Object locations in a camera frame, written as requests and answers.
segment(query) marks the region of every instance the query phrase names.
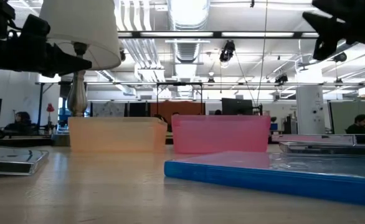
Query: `pink plastic bin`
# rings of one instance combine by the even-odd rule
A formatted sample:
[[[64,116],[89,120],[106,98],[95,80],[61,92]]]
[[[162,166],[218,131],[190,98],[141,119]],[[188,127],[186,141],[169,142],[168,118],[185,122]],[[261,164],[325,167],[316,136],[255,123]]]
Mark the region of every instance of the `pink plastic bin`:
[[[266,152],[270,117],[174,115],[172,126],[176,153]]]

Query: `man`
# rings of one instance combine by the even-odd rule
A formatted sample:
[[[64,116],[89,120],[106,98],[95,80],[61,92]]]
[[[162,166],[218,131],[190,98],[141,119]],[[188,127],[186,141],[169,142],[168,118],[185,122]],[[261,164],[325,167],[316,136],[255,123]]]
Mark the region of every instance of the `man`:
[[[365,114],[357,115],[354,124],[346,129],[347,134],[365,134]]]

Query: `air duct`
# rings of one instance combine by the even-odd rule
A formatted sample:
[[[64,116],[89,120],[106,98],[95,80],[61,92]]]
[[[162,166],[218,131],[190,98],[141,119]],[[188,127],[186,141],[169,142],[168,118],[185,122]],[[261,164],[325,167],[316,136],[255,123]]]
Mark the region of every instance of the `air duct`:
[[[210,9],[210,0],[168,0],[169,23],[172,30],[197,31],[206,28]],[[175,43],[173,45],[175,65],[178,78],[194,78],[197,65],[187,64],[197,62],[200,44]]]

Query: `desk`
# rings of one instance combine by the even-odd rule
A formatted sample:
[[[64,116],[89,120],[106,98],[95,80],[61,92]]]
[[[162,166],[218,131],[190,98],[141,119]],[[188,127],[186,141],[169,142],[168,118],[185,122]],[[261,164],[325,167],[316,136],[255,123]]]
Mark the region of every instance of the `desk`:
[[[32,177],[0,177],[0,224],[365,223],[365,207],[165,179],[163,153],[50,151]]]

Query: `lamp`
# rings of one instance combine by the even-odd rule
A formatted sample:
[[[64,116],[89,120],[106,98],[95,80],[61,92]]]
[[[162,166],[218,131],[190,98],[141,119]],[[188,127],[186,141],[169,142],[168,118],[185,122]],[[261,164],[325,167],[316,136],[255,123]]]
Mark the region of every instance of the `lamp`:
[[[49,42],[91,61],[90,70],[108,70],[121,63],[114,8],[109,0],[45,0],[40,18],[51,26]],[[72,116],[84,116],[87,108],[84,74],[73,74],[67,98]]]

